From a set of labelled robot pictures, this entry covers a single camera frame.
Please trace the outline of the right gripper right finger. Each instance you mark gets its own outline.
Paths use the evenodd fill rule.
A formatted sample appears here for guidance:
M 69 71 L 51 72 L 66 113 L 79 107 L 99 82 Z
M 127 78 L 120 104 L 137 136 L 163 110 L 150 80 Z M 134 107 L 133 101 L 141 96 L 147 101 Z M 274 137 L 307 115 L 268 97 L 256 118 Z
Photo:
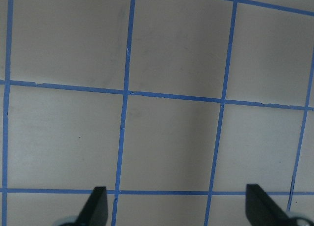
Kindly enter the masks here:
M 258 184 L 246 185 L 245 215 L 252 226 L 297 225 Z

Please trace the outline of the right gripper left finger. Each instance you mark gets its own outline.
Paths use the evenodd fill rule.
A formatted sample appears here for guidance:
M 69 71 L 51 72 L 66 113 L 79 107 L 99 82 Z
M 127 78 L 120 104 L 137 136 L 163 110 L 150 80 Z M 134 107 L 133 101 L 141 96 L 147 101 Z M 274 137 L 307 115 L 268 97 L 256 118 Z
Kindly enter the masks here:
M 95 187 L 82 208 L 77 226 L 105 226 L 108 220 L 106 187 Z

